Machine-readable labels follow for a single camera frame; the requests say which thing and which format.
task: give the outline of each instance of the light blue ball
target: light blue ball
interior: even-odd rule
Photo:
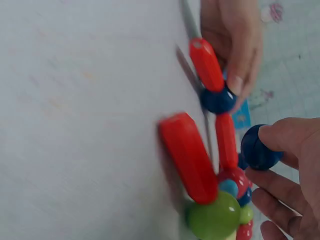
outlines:
[[[237,198],[238,186],[235,181],[231,179],[226,179],[219,183],[219,189]]]

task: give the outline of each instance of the hand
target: hand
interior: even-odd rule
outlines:
[[[227,86],[238,96],[233,112],[252,91],[263,54],[257,0],[201,0],[201,33],[220,67],[227,65]]]
[[[286,240],[281,228],[294,240],[319,240],[320,118],[286,118],[261,127],[259,138],[269,149],[284,151],[282,162],[297,169],[300,180],[299,185],[270,170],[246,171],[260,187],[252,202],[271,220],[261,225],[263,239]]]

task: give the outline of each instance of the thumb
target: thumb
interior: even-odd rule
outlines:
[[[250,26],[239,27],[232,34],[232,50],[228,61],[228,88],[237,96],[240,95],[244,85],[244,79],[248,75],[251,61],[254,56],[254,34]]]
[[[262,126],[258,136],[272,151],[292,153],[301,156],[304,143],[320,131],[320,118],[285,118],[271,126]]]

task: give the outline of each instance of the red ball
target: red ball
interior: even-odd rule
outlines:
[[[252,229],[254,227],[254,220],[252,219],[249,223],[245,224],[244,226],[246,226],[247,228]]]
[[[246,193],[249,186],[249,180],[241,168],[235,167],[223,169],[218,174],[218,183],[226,179],[231,179],[236,183],[238,187],[238,194],[236,196],[237,199],[241,198]]]
[[[252,238],[253,221],[248,224],[240,225],[236,231],[236,240],[250,240]]]

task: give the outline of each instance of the magnetic building toy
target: magnetic building toy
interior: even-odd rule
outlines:
[[[245,168],[267,170],[282,157],[268,149],[259,139],[261,125],[249,129],[236,149],[235,127],[228,113],[235,96],[226,85],[211,45],[203,38],[190,41],[190,58],[204,86],[200,102],[216,114],[215,129],[219,151],[219,173],[193,119],[179,112],[159,123],[159,134],[176,166],[193,203],[187,209],[187,226],[200,240],[250,240],[253,211],[249,207],[252,183]]]

